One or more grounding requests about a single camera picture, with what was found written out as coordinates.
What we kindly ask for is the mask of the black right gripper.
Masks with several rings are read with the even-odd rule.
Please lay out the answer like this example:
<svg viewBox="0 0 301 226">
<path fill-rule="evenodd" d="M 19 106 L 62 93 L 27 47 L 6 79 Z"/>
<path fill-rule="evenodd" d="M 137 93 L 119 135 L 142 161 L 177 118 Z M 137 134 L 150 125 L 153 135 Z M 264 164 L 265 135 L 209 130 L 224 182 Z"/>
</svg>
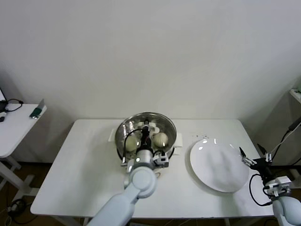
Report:
<svg viewBox="0 0 301 226">
<path fill-rule="evenodd" d="M 272 153 L 268 152 L 260 144 L 257 144 L 257 146 L 265 158 L 258 158 L 258 159 L 251 160 L 246 156 L 245 152 L 240 147 L 239 150 L 240 150 L 242 162 L 247 166 L 251 166 L 252 170 L 259 172 L 260 177 L 262 179 L 274 179 L 274 175 L 272 174 L 272 172 L 270 170 L 270 166 L 272 164 L 271 163 L 272 162 Z"/>
</svg>

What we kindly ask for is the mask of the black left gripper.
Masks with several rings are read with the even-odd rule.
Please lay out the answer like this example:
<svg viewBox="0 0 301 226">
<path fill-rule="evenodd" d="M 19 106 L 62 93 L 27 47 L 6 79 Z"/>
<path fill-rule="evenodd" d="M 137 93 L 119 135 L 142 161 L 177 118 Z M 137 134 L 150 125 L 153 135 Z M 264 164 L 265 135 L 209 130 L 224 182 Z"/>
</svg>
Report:
<svg viewBox="0 0 301 226">
<path fill-rule="evenodd" d="M 141 148 L 151 148 L 151 139 L 150 139 L 150 122 L 146 119 L 146 126 L 142 128 L 142 137 L 141 137 Z"/>
</svg>

